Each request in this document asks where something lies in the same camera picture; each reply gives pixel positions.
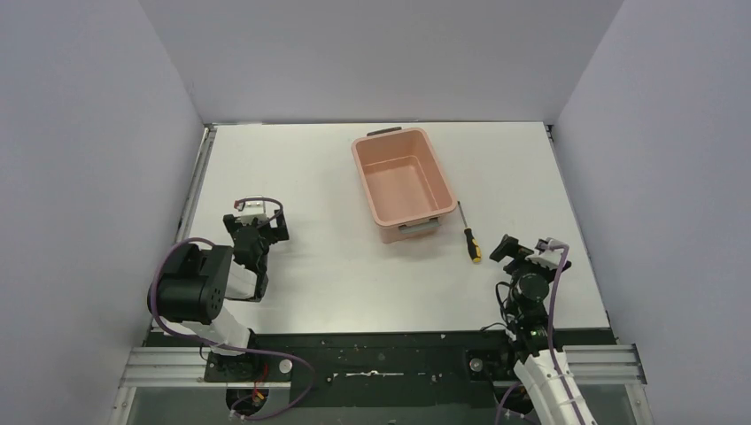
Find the black yellow screwdriver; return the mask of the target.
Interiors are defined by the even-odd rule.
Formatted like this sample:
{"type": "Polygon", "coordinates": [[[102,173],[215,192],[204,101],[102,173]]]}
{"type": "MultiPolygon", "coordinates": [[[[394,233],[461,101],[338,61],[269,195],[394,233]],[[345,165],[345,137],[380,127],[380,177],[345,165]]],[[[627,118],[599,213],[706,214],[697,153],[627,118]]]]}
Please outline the black yellow screwdriver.
{"type": "Polygon", "coordinates": [[[457,202],[457,207],[459,209],[462,224],[464,225],[464,236],[466,240],[468,255],[473,263],[480,263],[482,261],[482,251],[477,243],[476,238],[474,237],[472,228],[468,225],[466,215],[463,211],[463,207],[461,205],[461,202],[457,202]]]}

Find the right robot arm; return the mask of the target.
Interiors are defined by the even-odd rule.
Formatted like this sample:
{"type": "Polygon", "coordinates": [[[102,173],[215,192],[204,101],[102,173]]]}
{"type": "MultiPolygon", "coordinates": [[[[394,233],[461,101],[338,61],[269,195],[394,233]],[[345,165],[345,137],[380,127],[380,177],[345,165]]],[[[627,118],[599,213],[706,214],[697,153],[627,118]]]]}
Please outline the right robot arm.
{"type": "Polygon", "coordinates": [[[499,313],[508,337],[512,372],[542,424],[595,424],[575,382],[567,354],[555,341],[554,314],[562,274],[571,267],[569,245],[554,238],[540,239],[533,248],[505,235],[490,259],[508,263],[510,278],[499,298],[499,313]]]}

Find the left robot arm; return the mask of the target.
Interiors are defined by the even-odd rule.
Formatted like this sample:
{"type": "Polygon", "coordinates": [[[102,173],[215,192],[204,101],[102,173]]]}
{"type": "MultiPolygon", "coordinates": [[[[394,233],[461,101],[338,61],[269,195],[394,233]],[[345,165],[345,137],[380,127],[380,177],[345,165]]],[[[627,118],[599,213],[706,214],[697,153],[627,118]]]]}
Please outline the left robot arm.
{"type": "Polygon", "coordinates": [[[231,245],[199,237],[178,243],[166,255],[147,295],[147,307],[160,327],[228,357],[227,368],[248,381],[262,367],[256,335],[224,306],[227,300],[259,302],[268,286],[270,247],[290,239],[278,208],[222,218],[231,245]]]}

